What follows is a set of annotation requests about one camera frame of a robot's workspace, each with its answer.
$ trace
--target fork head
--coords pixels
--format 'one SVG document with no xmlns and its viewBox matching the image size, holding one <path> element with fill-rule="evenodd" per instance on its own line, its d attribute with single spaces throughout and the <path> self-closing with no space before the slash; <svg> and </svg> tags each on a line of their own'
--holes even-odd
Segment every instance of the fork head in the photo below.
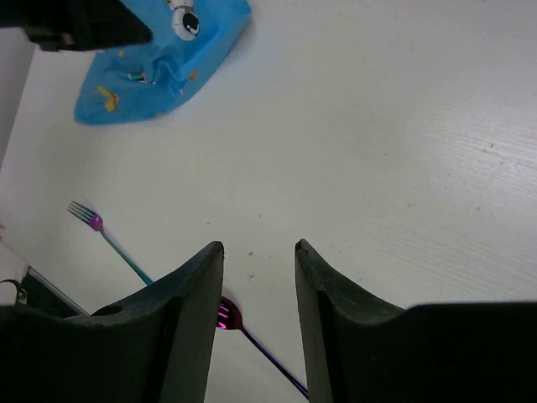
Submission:
<svg viewBox="0 0 537 403">
<path fill-rule="evenodd" d="M 89 225 L 94 231 L 102 231 L 104 229 L 104 222 L 102 217 L 90 208 L 72 201 L 67 210 L 76 218 Z"/>
</svg>

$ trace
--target fork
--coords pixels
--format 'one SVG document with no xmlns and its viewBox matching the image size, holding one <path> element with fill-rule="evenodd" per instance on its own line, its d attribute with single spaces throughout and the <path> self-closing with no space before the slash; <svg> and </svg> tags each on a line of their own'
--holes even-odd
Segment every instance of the fork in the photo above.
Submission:
<svg viewBox="0 0 537 403">
<path fill-rule="evenodd" d="M 117 254 L 119 254 L 123 260 L 131 267 L 131 269 L 134 270 L 134 272 L 138 275 L 140 279 L 146 284 L 150 285 L 153 284 L 153 281 L 151 278 L 145 274 L 145 272 L 140 269 L 131 258 L 125 254 L 119 246 L 114 243 L 114 241 L 110 238 L 110 235 L 108 235 L 104 229 L 104 220 L 102 217 L 91 210 L 90 208 L 81 205 L 80 203 L 77 203 L 76 201 L 72 201 L 67 208 L 67 210 L 76 218 L 81 220 L 84 224 L 88 225 L 91 229 L 101 234 L 101 236 L 105 239 L 105 241 L 108 242 L 108 244 L 116 251 Z"/>
</svg>

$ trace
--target blue plastic bag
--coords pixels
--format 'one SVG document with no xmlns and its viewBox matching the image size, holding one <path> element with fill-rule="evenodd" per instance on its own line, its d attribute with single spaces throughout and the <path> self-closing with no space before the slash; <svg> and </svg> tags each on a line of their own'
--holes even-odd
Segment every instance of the blue plastic bag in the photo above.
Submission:
<svg viewBox="0 0 537 403">
<path fill-rule="evenodd" d="M 122 1 L 153 31 L 153 41 L 96 55 L 76 103 L 79 123 L 151 119 L 188 101 L 251 13 L 245 0 Z"/>
</svg>

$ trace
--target blurry black object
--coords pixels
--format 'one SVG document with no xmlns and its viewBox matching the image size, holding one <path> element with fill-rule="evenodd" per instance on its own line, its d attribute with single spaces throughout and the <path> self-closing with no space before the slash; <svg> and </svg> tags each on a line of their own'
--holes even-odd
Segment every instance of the blurry black object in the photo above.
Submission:
<svg viewBox="0 0 537 403">
<path fill-rule="evenodd" d="M 0 0 L 0 28 L 21 27 L 42 50 L 144 44 L 153 35 L 119 0 Z"/>
<path fill-rule="evenodd" d="M 405 311 L 335 271 L 306 241 L 295 276 L 312 403 L 537 401 L 537 304 Z"/>
<path fill-rule="evenodd" d="M 211 243 L 91 317 L 0 307 L 2 402 L 203 402 L 222 276 Z"/>
</svg>

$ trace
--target white table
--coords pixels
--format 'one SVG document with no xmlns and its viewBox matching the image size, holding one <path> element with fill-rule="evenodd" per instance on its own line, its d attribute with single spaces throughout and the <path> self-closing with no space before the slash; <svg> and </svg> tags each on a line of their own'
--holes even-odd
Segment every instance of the white table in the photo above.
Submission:
<svg viewBox="0 0 537 403">
<path fill-rule="evenodd" d="M 4 242 L 88 311 L 141 281 L 65 208 L 88 200 L 159 278 L 213 239 L 246 324 L 305 378 L 294 244 L 401 306 L 537 295 L 537 5 L 252 1 L 190 102 L 88 128 L 91 55 L 37 53 L 0 173 Z M 303 401 L 217 332 L 209 402 Z"/>
</svg>

